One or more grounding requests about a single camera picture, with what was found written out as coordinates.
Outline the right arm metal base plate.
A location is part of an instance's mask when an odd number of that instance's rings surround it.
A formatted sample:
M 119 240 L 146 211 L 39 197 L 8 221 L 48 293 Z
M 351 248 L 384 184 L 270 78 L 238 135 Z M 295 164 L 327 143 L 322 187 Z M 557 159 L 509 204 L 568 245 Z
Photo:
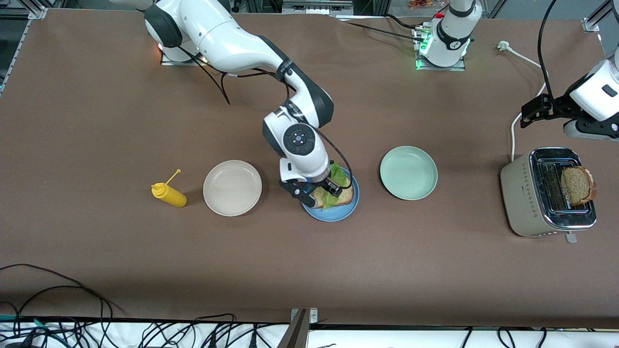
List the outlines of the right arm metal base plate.
M 195 65 L 192 59 L 186 52 L 179 47 L 165 48 L 160 47 L 161 65 L 163 66 L 192 66 Z

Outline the beige and chrome toaster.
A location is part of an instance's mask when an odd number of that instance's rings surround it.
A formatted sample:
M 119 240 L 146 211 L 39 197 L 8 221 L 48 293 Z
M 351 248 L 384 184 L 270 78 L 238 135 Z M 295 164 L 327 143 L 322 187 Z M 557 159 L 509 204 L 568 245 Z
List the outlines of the beige and chrome toaster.
M 565 174 L 577 171 L 595 187 L 579 156 L 565 147 L 535 148 L 503 167 L 502 198 L 511 229 L 531 238 L 564 235 L 575 243 L 575 232 L 594 227 L 597 215 L 590 195 L 574 203 L 561 184 Z

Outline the grey metal bar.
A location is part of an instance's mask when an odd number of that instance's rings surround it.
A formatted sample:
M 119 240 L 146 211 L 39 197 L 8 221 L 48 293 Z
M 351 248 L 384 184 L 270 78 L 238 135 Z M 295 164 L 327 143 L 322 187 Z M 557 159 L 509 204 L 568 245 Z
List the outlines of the grey metal bar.
M 307 348 L 308 331 L 310 329 L 311 309 L 294 309 L 292 321 L 286 329 L 277 348 Z

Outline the pale green round plate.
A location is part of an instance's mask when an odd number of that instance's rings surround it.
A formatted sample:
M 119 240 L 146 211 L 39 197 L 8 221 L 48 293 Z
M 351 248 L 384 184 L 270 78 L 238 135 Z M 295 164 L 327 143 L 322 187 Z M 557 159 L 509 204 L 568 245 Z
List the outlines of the pale green round plate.
M 391 149 L 380 164 L 383 186 L 400 200 L 422 200 L 438 183 L 438 168 L 424 150 L 412 146 Z

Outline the perforated aluminium frame profile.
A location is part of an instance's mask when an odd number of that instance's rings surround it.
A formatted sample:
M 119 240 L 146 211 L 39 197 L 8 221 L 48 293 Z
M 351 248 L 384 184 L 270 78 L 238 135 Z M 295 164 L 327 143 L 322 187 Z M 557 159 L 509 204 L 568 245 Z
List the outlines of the perforated aluminium frame profile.
M 44 18 L 49 7 L 54 3 L 48 0 L 0 0 L 0 96 L 33 21 Z

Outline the green lettuce leaf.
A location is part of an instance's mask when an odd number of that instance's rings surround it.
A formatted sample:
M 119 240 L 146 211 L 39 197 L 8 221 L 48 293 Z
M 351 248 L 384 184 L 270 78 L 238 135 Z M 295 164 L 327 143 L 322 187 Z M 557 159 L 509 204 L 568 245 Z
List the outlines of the green lettuce leaf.
M 347 172 L 338 164 L 331 164 L 331 178 L 342 187 L 349 187 L 350 178 Z

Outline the grey metal box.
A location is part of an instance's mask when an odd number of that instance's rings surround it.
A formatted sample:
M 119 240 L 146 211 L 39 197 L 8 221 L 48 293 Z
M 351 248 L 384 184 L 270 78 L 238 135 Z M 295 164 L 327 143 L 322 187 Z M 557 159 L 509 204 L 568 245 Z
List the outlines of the grey metal box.
M 281 0 L 282 14 L 353 15 L 353 0 Z

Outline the brown bread slice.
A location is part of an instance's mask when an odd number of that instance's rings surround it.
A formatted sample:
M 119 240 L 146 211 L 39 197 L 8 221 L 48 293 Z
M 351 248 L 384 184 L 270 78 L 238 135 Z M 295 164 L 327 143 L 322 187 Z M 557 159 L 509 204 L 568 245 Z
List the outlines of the brown bread slice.
M 564 168 L 561 172 L 560 185 L 572 206 L 583 205 L 595 199 L 596 182 L 585 167 Z
M 338 197 L 333 196 L 323 188 L 316 188 L 316 190 L 312 192 L 311 196 L 317 203 L 315 209 L 323 209 L 323 211 L 326 211 L 333 207 L 351 203 L 354 198 L 354 188 L 351 187 L 344 189 Z

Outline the yellow mustard squeeze bottle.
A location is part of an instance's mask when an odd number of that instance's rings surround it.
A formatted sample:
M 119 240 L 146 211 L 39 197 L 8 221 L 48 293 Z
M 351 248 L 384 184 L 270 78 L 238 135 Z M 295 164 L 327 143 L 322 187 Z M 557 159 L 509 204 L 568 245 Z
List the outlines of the yellow mustard squeeze bottle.
M 159 182 L 151 185 L 152 195 L 165 203 L 168 203 L 174 207 L 182 208 L 187 205 L 187 197 L 183 192 L 176 190 L 170 186 L 170 181 L 179 174 L 181 170 L 178 168 L 176 172 L 166 182 Z

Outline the beige round plate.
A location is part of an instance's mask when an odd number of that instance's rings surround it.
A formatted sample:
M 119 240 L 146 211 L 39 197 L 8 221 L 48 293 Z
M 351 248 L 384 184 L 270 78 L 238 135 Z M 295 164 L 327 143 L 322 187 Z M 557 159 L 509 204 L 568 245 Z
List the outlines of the beige round plate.
M 216 165 L 206 176 L 203 198 L 208 208 L 225 217 L 249 212 L 261 198 L 263 184 L 259 172 L 246 161 L 228 160 Z

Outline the blue round plate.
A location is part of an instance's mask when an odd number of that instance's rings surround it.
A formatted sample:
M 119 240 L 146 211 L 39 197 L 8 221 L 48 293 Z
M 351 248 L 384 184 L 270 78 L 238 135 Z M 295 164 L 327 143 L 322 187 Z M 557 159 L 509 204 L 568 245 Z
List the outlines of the blue round plate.
M 311 194 L 311 196 L 316 199 L 316 206 L 311 208 L 305 205 L 305 203 L 301 203 L 301 207 L 303 207 L 303 209 L 305 209 L 305 211 L 307 211 L 307 213 L 316 220 L 323 222 L 338 222 L 344 220 L 353 214 L 354 210 L 358 207 L 360 200 L 359 185 L 354 176 L 352 181 L 352 186 L 346 190 L 343 190 L 342 194 L 339 196 L 339 198 L 344 201 L 345 194 L 350 193 L 350 202 L 332 206 L 329 209 L 323 209 L 324 202 L 322 198 L 326 191 L 323 188 L 317 188 Z

